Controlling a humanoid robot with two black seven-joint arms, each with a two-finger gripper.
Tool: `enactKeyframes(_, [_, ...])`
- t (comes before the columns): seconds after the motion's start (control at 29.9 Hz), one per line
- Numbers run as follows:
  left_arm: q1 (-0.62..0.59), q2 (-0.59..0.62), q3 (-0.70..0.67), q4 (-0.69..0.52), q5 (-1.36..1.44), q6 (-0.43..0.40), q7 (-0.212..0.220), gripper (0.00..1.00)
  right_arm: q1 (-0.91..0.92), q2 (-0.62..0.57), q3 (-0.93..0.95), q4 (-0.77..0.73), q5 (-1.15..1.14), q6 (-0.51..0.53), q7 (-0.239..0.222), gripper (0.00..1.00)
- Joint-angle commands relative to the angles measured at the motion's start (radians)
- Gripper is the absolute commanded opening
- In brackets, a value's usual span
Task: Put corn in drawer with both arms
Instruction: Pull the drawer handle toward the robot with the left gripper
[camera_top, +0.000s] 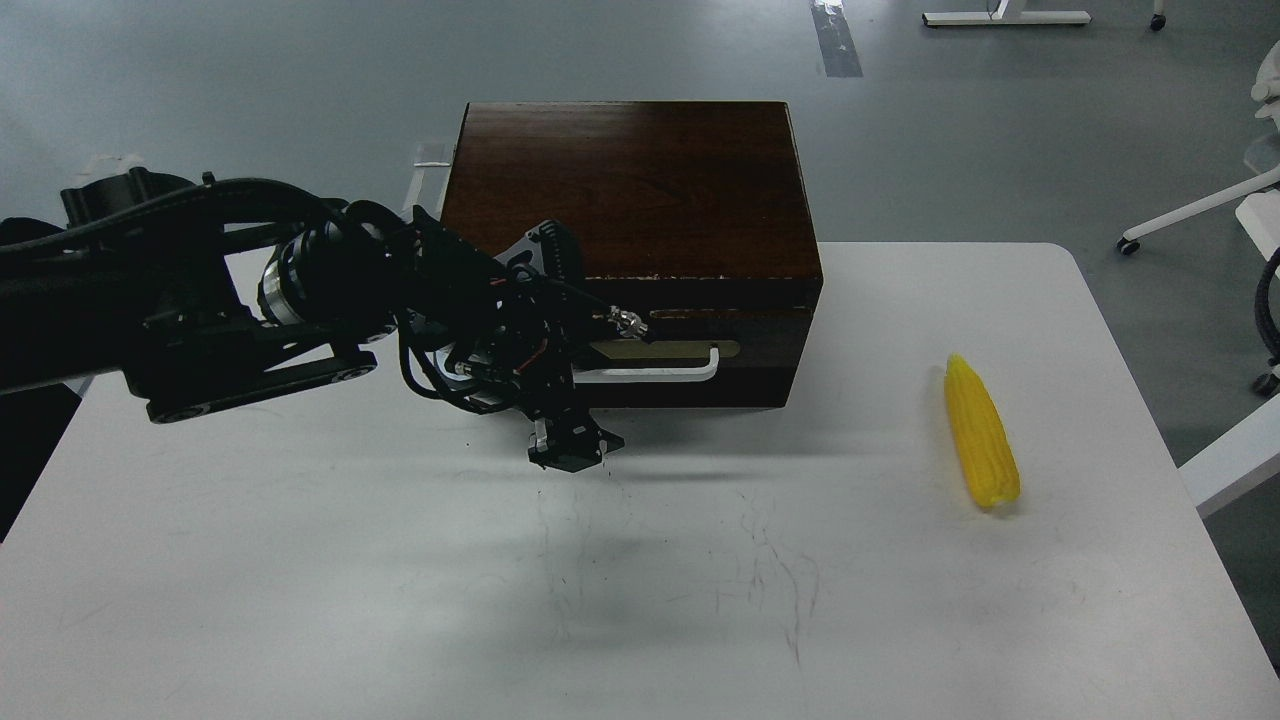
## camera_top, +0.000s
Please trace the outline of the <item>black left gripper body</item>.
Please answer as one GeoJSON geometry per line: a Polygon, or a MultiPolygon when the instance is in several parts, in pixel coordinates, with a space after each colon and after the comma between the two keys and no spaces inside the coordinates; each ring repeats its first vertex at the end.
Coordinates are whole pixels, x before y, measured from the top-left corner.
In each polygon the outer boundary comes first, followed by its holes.
{"type": "Polygon", "coordinates": [[[585,414],[584,261],[563,223],[492,256],[416,206],[396,232],[396,290],[399,372],[416,395],[475,415],[585,414]]]}

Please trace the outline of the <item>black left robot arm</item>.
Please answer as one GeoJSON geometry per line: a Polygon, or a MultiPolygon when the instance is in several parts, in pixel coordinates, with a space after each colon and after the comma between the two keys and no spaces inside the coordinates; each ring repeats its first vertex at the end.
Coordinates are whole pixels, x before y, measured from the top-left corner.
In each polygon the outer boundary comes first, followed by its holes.
{"type": "Polygon", "coordinates": [[[365,375],[398,340],[417,396],[532,423],[529,460],[580,471],[622,448],[575,387],[604,324],[577,240],[543,222],[499,256],[420,206],[323,199],[274,179],[136,167],[61,192],[65,225],[3,222],[3,392],[120,372],[151,421],[365,375]]]}

